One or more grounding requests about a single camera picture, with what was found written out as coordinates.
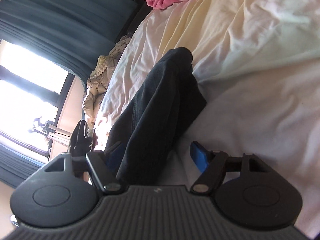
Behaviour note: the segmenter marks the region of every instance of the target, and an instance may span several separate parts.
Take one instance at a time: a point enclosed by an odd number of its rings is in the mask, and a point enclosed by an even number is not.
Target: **white bed sheet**
[[[190,0],[152,11],[125,50],[96,122],[98,145],[171,48],[191,50],[207,106],[178,142],[160,184],[189,187],[189,146],[254,153],[302,194],[296,226],[320,231],[320,0]]]

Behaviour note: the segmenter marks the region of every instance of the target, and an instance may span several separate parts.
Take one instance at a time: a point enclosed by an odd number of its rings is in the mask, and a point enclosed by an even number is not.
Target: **circular cap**
[[[70,191],[62,186],[42,187],[33,194],[33,200],[42,207],[57,207],[68,201]]]
[[[268,186],[252,186],[243,191],[247,203],[257,207],[270,207],[278,203],[280,194]]]

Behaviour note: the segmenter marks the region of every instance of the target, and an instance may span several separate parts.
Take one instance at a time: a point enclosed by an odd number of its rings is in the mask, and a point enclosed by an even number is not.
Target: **metal screw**
[[[110,184],[104,186],[104,189],[107,191],[115,192],[115,191],[121,190],[121,185],[118,183],[110,183]]]
[[[192,189],[198,193],[206,193],[209,190],[209,187],[205,184],[196,184]]]

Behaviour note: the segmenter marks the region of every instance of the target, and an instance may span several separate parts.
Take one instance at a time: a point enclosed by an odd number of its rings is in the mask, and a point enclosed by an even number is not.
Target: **window frame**
[[[73,83],[73,80],[74,80],[75,76],[71,73],[68,73],[66,79],[65,79],[65,82],[62,86],[62,89],[61,89],[61,92],[59,94],[59,97],[58,97],[58,100],[57,100],[57,104],[55,105],[57,108],[58,108],[58,111],[57,111],[57,115],[56,115],[56,118],[54,120],[54,126],[57,126],[58,124],[58,121],[59,121],[59,118],[61,116],[61,112],[62,112],[62,109],[63,109],[63,106],[64,106],[64,103],[67,99],[67,96],[68,96],[68,93],[69,93],[69,90],[71,88],[71,85]],[[47,151],[44,151],[44,150],[41,150],[31,144],[27,144],[25,142],[22,142],[12,136],[10,136],[9,134],[5,133],[4,131],[0,130],[0,135],[9,139],[10,141],[28,149],[28,150],[31,150],[37,154],[40,154],[44,157],[47,157],[49,158],[50,157],[50,150],[52,148],[52,143],[53,143],[53,140],[50,139],[49,140],[49,145],[48,145],[48,150]]]

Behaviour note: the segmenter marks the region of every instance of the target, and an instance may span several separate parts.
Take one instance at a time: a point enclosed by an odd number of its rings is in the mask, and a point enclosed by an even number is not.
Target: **beige jacket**
[[[100,56],[95,70],[87,81],[88,90],[82,108],[89,128],[94,127],[97,113],[108,89],[111,77],[130,40],[131,38],[123,36],[108,56]]]

